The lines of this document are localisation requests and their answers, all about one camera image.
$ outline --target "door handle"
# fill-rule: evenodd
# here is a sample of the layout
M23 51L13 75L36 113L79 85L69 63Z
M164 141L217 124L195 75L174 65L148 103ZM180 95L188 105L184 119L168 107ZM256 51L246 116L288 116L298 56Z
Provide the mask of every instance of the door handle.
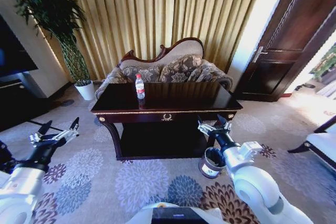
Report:
M252 63L255 63L258 60L258 58L259 58L260 55L266 55L266 54L268 54L267 52L262 52L263 48L264 47L259 47L258 48L256 54L254 55L254 57L252 59Z

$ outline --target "floor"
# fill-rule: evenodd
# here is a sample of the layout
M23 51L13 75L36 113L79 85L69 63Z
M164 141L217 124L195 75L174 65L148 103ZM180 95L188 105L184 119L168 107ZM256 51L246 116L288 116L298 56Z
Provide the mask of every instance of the floor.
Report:
M198 171L197 158L118 162L107 129L89 111L94 102L84 101L73 87L60 101L62 106L35 120L53 120L54 127L66 129L79 116L80 136L53 156L34 223L125 223L157 201L219 207L229 223L259 223L234 193L226 172L208 179ZM233 118L233 139L262 144L256 166L271 174L289 202L314 223L335 223L336 173L310 152L287 150L335 115L336 101L302 88L278 102L241 104ZM28 136L36 130L37 125L23 123L1 132L0 139L20 159L32 150Z

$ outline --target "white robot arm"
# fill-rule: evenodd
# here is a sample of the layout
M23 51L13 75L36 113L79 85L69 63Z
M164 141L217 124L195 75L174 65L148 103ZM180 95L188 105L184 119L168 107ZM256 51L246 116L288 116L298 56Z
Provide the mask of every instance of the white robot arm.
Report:
M12 174L0 172L1 224L30 223L33 210L43 194L42 179L49 169L50 159L58 147L78 136L78 121L79 118L76 118L70 129L59 134L31 135L30 141L34 145L32 155L16 165Z
M288 202L269 173L252 165L253 156L262 147L257 142L246 142L240 146L228 134L230 123L221 116L218 118L223 124L222 129L203 124L200 119L198 129L217 139L236 194L249 205L260 223L313 223L300 209Z

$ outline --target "coffee table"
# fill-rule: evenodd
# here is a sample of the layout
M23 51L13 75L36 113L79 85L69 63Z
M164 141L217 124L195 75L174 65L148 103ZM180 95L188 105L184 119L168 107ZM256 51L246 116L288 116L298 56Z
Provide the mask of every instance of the coffee table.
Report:
M243 107L218 82L109 84L91 112L112 136L117 160L202 157L215 140L197 129L197 116L232 120ZM115 123L122 123L120 137Z

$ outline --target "gold curtain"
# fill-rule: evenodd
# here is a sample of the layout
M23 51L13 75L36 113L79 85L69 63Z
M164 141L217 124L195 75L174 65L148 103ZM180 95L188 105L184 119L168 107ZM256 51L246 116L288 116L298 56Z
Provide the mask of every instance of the gold curtain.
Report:
M78 46L93 80L105 78L131 49L141 59L152 59L161 44L169 47L184 37L199 38L205 59L226 70L252 2L78 0L87 19L76 33Z

